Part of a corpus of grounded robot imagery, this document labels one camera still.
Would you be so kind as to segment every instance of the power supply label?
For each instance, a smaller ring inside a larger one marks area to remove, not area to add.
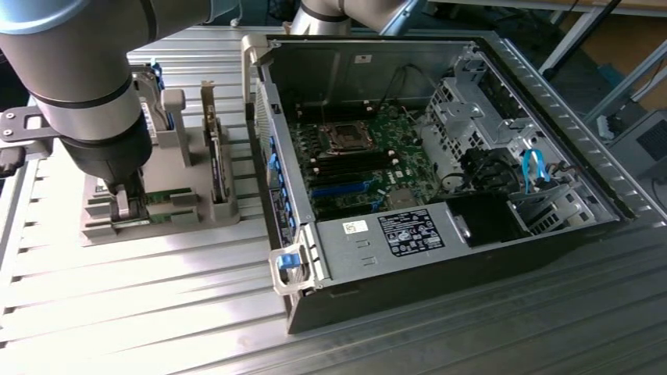
[[[395,256],[418,254],[446,247],[426,209],[381,216],[378,220]]]

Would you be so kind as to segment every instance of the slotted metal worktable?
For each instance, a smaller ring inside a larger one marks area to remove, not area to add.
[[[534,273],[286,334],[241,98],[249,32],[281,29],[195,27],[131,53],[134,63],[157,57],[167,86],[186,90],[190,125],[201,81],[217,82],[238,225],[81,248],[83,174],[62,150],[7,182],[0,373],[665,373],[666,236],[652,205]]]

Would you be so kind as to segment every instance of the blue pcie slot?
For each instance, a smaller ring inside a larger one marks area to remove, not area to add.
[[[321,197],[331,197],[333,195],[366,193],[369,191],[370,185],[371,181],[365,181],[354,184],[318,187],[313,189],[313,197],[321,198]]]

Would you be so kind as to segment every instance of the motherboard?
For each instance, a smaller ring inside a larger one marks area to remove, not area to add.
[[[291,136],[319,220],[425,204],[434,165],[407,110],[383,105],[367,120],[295,123]]]

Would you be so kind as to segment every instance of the blue cable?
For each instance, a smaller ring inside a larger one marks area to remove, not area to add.
[[[546,168],[545,168],[545,157],[542,156],[542,151],[538,150],[537,148],[529,148],[526,150],[526,153],[523,154],[523,164],[522,164],[523,180],[526,181],[526,194],[530,193],[529,187],[531,185],[531,178],[530,178],[531,155],[534,153],[535,153],[535,157],[538,159],[537,176],[545,178],[546,182],[551,181],[551,176],[546,172]]]

